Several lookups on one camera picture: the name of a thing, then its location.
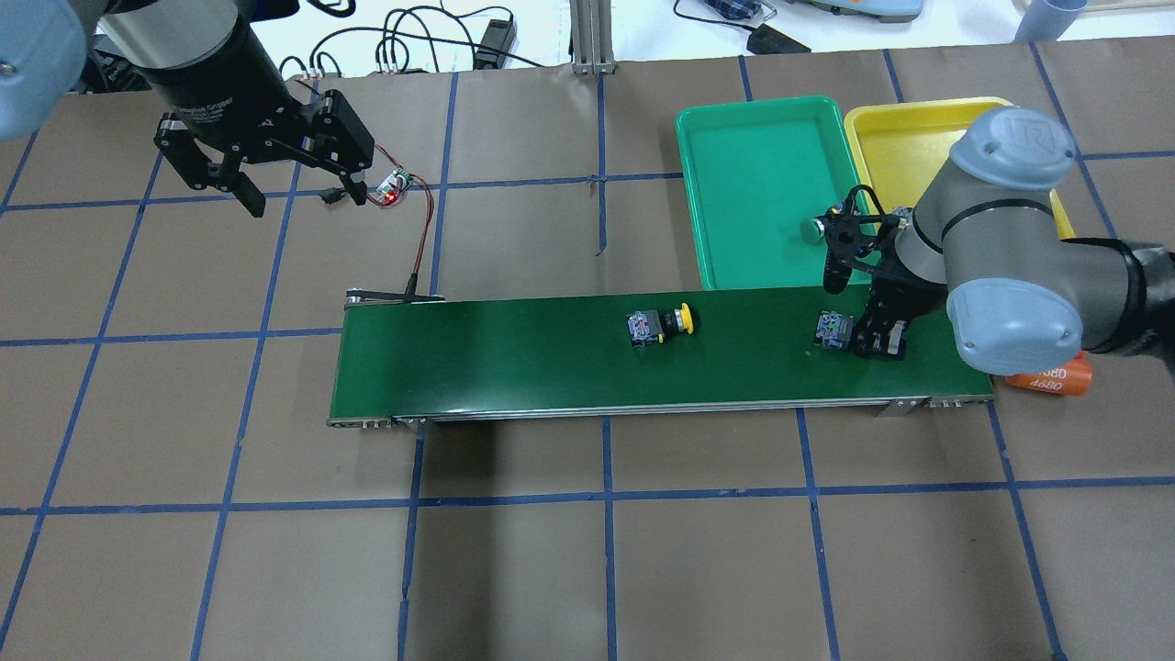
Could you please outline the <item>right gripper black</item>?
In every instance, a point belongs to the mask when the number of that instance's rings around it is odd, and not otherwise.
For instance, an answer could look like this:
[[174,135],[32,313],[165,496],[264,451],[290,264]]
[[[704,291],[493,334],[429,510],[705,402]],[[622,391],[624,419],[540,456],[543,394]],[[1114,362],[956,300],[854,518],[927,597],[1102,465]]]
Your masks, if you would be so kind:
[[855,328],[859,357],[905,360],[909,322],[935,312],[946,302],[944,284],[924,279],[899,258],[897,242],[913,230],[913,209],[907,207],[884,215],[857,215],[845,207],[831,207],[820,218],[826,292],[842,294],[854,271],[870,275],[866,312]]

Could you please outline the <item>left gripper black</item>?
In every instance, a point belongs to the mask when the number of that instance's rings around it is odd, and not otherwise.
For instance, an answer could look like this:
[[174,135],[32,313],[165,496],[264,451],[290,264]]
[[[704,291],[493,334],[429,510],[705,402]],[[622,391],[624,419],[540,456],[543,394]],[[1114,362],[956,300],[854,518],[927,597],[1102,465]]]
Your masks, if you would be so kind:
[[172,108],[154,141],[186,186],[263,218],[267,197],[241,166],[298,162],[340,177],[340,198],[368,202],[371,133],[344,93],[293,97],[247,18],[140,18],[137,70]]

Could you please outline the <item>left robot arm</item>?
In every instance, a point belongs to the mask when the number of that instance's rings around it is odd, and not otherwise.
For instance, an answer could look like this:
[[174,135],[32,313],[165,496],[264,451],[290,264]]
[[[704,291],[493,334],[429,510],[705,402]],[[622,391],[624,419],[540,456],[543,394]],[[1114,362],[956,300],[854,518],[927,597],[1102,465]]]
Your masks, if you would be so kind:
[[108,40],[164,100],[154,143],[194,191],[230,194],[258,218],[266,198],[242,166],[297,162],[340,177],[364,205],[376,142],[329,89],[294,97],[253,23],[293,16],[298,1],[5,1],[1,134],[29,137]]

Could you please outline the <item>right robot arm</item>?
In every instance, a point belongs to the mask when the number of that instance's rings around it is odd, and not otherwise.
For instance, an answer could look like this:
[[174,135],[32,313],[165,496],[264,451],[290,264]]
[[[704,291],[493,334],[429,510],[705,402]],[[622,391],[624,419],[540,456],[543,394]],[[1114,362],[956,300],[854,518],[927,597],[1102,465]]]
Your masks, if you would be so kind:
[[844,348],[901,360],[912,322],[944,309],[956,355],[987,375],[1045,373],[1092,355],[1171,367],[1171,251],[1146,241],[1062,240],[1050,193],[1075,162],[1070,133],[1002,106],[951,146],[915,205],[865,213],[855,186],[807,230],[826,247],[822,288],[870,275]]

